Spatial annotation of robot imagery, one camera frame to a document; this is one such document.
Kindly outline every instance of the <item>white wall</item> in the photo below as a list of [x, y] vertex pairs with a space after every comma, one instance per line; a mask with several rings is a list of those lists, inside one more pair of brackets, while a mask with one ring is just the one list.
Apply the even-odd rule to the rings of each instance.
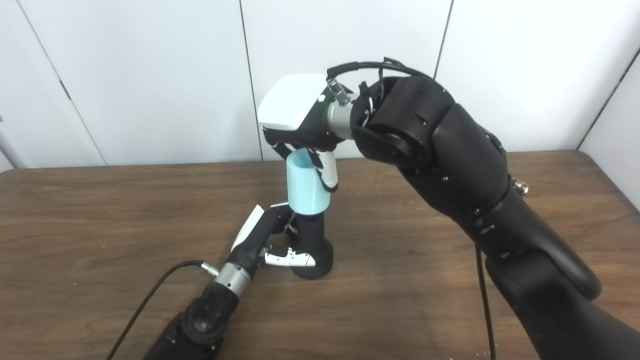
[[455, 0], [436, 80], [507, 151], [576, 149], [639, 47], [637, 0]]
[[104, 165], [15, 0], [0, 0], [0, 117], [22, 167]]
[[2, 152], [0, 152], [0, 173], [11, 169], [13, 169], [13, 165], [11, 165], [6, 156], [4, 156]]
[[580, 146], [640, 209], [640, 60], [636, 59]]
[[[286, 74], [390, 56], [439, 64], [508, 151], [575, 149], [640, 47], [635, 0], [456, 0], [441, 49], [450, 5], [0, 0], [0, 145], [27, 167], [100, 165], [98, 149], [109, 165], [274, 159], [254, 96]], [[376, 74], [340, 77], [362, 79]], [[337, 153], [359, 155], [353, 142]]]
[[[288, 74], [326, 74], [350, 61], [395, 58], [433, 75], [451, 0], [244, 0], [244, 24], [256, 104]], [[378, 80], [375, 70], [339, 78], [350, 89]], [[263, 140], [265, 160], [279, 159]], [[355, 143], [336, 155], [361, 156]]]
[[108, 165], [260, 159], [237, 1], [20, 1]]

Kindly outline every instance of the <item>black stand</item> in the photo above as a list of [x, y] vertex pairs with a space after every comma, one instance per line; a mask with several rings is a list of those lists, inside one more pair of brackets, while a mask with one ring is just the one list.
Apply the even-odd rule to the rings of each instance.
[[333, 267], [333, 246], [324, 238], [324, 212], [316, 215], [296, 215], [298, 234], [289, 234], [291, 249], [306, 252], [316, 261], [315, 266], [292, 266], [291, 270], [305, 280], [320, 279]]

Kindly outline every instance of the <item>light blue cylinder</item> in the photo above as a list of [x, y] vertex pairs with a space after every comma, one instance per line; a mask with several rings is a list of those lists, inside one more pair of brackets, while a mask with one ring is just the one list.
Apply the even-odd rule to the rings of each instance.
[[291, 209], [302, 215], [314, 215], [329, 207], [331, 194], [322, 186], [306, 149], [287, 157], [287, 196]]

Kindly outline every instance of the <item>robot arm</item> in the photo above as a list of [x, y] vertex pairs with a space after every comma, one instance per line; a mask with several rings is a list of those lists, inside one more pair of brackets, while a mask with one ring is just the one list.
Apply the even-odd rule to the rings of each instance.
[[[360, 84], [355, 97], [336, 77], [358, 69], [378, 69], [380, 80]], [[383, 69], [409, 76], [383, 77]], [[276, 150], [289, 143], [333, 151], [353, 139], [366, 158], [397, 166], [431, 207], [452, 218], [486, 254], [490, 277], [542, 360], [637, 358], [640, 334], [591, 303], [601, 291], [596, 275], [521, 199], [526, 189], [510, 176], [498, 139], [446, 89], [389, 59], [347, 63], [327, 73], [322, 84], [314, 76], [314, 92], [307, 84], [311, 76], [286, 77], [281, 82], [290, 86], [278, 83], [261, 104], [259, 121]], [[299, 88], [291, 85], [296, 81]], [[308, 94], [294, 102], [300, 88]], [[282, 129], [269, 122], [275, 109], [291, 107], [304, 113], [294, 125]], [[320, 165], [329, 164], [314, 164], [323, 177]], [[335, 171], [335, 163], [330, 166]]]

